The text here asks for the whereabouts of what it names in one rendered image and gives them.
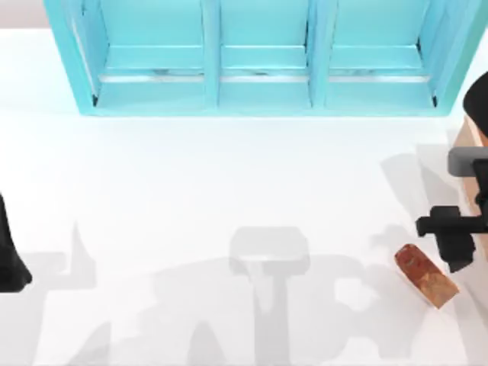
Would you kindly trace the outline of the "pale wooden box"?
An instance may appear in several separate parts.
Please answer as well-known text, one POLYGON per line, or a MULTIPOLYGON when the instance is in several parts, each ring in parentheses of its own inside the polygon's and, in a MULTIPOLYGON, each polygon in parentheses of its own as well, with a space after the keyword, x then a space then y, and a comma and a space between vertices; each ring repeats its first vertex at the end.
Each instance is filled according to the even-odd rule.
MULTIPOLYGON (((488 137, 485 136, 473 120, 464 115, 463 123, 456 136, 453 147, 488 147, 488 137)), ((469 207, 470 214, 480 215, 480 208, 475 202, 479 187, 475 178, 462 178, 464 196, 469 207)))

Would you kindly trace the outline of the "brown bread loaf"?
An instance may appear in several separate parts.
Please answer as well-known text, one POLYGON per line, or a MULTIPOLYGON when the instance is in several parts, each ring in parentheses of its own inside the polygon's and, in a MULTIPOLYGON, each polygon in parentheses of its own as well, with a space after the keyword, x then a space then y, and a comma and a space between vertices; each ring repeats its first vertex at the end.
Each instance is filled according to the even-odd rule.
POLYGON ((394 261, 408 281, 437 309, 460 293, 458 286, 414 244, 403 245, 395 253, 394 261))

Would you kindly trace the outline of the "pale grey rounded box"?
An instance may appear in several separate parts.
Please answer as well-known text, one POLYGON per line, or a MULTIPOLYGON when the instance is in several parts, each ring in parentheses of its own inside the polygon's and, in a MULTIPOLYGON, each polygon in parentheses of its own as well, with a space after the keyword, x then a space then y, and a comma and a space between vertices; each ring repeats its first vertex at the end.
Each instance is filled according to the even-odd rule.
POLYGON ((482 168, 488 169, 488 147, 454 147, 448 153, 448 172, 454 177, 475 177, 482 168))

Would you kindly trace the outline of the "light blue rack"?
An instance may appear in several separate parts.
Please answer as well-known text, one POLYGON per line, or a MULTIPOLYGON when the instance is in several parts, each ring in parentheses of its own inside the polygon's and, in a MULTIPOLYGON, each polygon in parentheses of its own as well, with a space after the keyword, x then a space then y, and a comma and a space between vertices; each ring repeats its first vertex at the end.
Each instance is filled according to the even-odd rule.
POLYGON ((43 0, 91 116, 445 116, 488 0, 43 0))

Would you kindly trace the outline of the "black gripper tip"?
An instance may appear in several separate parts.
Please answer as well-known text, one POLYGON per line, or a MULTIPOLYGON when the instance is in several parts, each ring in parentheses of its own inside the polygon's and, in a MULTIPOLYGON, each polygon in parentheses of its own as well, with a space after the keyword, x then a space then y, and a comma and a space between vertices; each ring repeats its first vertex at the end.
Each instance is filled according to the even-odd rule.
POLYGON ((0 194, 0 294, 21 292, 33 280, 14 246, 5 201, 0 194))

